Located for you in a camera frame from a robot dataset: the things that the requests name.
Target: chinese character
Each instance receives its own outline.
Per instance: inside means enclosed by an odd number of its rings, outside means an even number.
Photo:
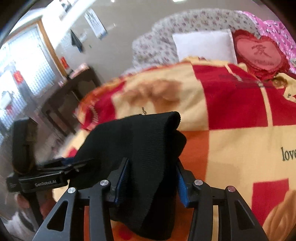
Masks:
[[[271,58],[271,56],[269,56],[267,53],[264,52],[264,49],[266,49],[266,47],[264,47],[262,44],[258,44],[258,45],[255,45],[252,47],[252,49],[257,49],[257,52],[254,53],[254,55],[257,55],[257,54],[264,54],[265,56]]]

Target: bed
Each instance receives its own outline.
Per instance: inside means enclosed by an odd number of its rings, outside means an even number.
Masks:
[[[216,16],[228,16],[228,10],[215,9],[214,12]],[[184,14],[195,19],[192,11]],[[209,21],[214,20],[213,11],[201,10],[199,14],[196,19],[202,15]],[[242,18],[248,28],[252,27],[249,30],[253,34],[259,34],[249,18],[244,20],[244,15],[236,14],[229,11],[232,19],[240,16],[238,20]],[[168,31],[176,28],[181,31],[179,23],[171,19],[185,22],[187,19],[177,16],[156,23],[153,35],[143,35],[133,43],[134,68],[147,69],[134,74],[135,70],[127,71],[128,74],[85,96],[76,110],[82,129],[67,145],[63,156],[75,155],[88,133],[100,123],[136,114],[178,111],[181,115],[178,130],[187,138],[180,156],[184,167],[210,186],[222,189],[235,186],[269,240],[284,241],[296,224],[293,141],[296,80],[280,73],[281,81],[260,81],[248,72],[245,64],[198,57],[178,63]],[[164,22],[171,23],[171,27],[165,27]],[[55,190],[55,198],[64,191]],[[217,240],[218,235],[217,218],[214,210],[213,240]],[[170,240],[187,240],[191,219],[192,211],[178,202]],[[115,240],[145,240],[121,223],[112,224]]]
[[[220,29],[231,29],[232,32],[243,29],[257,38],[271,37],[286,55],[291,72],[296,74],[296,64],[291,62],[296,60],[295,41],[281,22],[263,21],[244,11],[192,9],[159,20],[150,32],[135,39],[132,43],[133,66],[127,69],[123,75],[136,73],[158,64],[177,63],[179,60],[172,38],[173,33]]]

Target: wooden table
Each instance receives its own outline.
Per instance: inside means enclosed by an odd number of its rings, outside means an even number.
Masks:
[[[66,120],[66,118],[59,112],[59,107],[61,107],[64,103],[65,97],[68,93],[72,92],[76,98],[80,101],[83,96],[78,90],[78,83],[81,81],[92,81],[96,87],[101,85],[100,80],[95,74],[92,68],[89,68],[73,79],[68,78],[68,81],[58,89],[43,105],[42,113],[46,116],[46,118],[50,121],[50,123],[59,131],[62,135],[67,136],[67,134],[62,130],[62,128],[52,119],[50,113],[55,113],[58,118],[67,126],[67,128],[72,132],[76,133],[74,128],[70,125],[70,123]]]

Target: wooden window frame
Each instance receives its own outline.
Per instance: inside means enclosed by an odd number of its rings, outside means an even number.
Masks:
[[[13,38],[14,36],[16,36],[17,34],[19,34],[20,32],[24,31],[25,29],[31,27],[32,25],[37,25],[38,26],[38,29],[39,29],[39,32],[40,32],[40,36],[43,38],[43,41],[45,43],[45,46],[49,52],[49,55],[51,56],[53,62],[55,63],[57,69],[59,70],[59,72],[61,73],[61,75],[63,77],[67,77],[67,72],[66,70],[64,69],[62,63],[60,62],[50,40],[49,40],[49,37],[45,31],[45,28],[43,26],[43,23],[42,23],[42,16],[37,18],[37,19],[34,19],[30,22],[28,22],[27,24],[17,28],[15,31],[13,31],[5,40],[5,42],[7,42],[8,40],[10,40],[11,38]]]

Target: black cloth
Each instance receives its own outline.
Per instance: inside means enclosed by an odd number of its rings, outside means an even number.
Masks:
[[[80,53],[83,51],[83,46],[82,43],[80,42],[79,38],[73,33],[71,30],[71,41],[72,41],[72,46],[76,46],[79,50]]]
[[[131,160],[127,200],[111,208],[111,219],[121,221],[139,236],[170,238],[175,219],[176,162],[185,144],[177,131],[178,112],[134,115],[98,125],[78,150],[77,161],[94,158],[70,181],[78,189],[92,187]]]

